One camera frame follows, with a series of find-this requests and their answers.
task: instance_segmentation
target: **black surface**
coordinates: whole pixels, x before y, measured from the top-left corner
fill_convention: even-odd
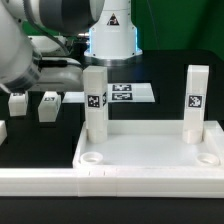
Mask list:
[[[151,82],[156,103],[109,105],[110,119],[183,119],[186,65],[209,64],[206,120],[224,126],[224,64],[207,51],[145,52],[142,63],[109,71],[109,82]],[[62,106],[55,124],[39,124],[42,94],[31,94],[25,118],[9,118],[8,96],[0,94],[0,120],[8,142],[0,167],[71,167],[84,120],[81,104]],[[223,199],[0,198],[0,223],[224,223]]]

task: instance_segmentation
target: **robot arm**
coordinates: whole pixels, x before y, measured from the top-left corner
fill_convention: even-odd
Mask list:
[[[0,0],[0,87],[20,92],[41,77],[41,55],[18,24],[27,10],[35,23],[75,35],[98,21],[103,6],[104,0]]]

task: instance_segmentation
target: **small white block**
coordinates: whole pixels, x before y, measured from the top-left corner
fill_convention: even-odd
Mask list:
[[[9,113],[11,117],[26,116],[28,93],[12,93],[9,98]]]
[[[4,142],[7,137],[7,131],[5,121],[0,121],[0,145]]]
[[[46,92],[38,107],[40,122],[55,122],[61,106],[61,96],[56,92]]]

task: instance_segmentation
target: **white platform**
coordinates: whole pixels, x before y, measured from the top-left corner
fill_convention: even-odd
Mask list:
[[[187,145],[182,127],[183,121],[110,121],[109,141],[92,145],[84,125],[73,169],[0,169],[0,196],[224,198],[223,130],[205,122],[203,143]],[[91,151],[103,155],[102,164],[81,164]]]
[[[152,91],[152,86],[150,83],[114,83],[108,84],[108,102],[109,103],[119,103],[119,102],[129,102],[129,103],[140,103],[140,102],[155,102],[155,97]],[[65,94],[63,103],[84,103],[84,92],[68,92]]]

